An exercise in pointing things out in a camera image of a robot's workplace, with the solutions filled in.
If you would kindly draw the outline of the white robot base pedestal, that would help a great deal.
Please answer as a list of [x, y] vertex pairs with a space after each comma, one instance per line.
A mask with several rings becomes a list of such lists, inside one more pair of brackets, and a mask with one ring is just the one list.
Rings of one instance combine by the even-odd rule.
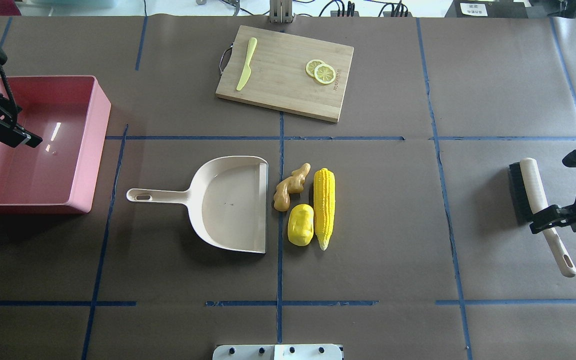
[[222, 344], [213, 360], [343, 360], [343, 346], [332, 343]]

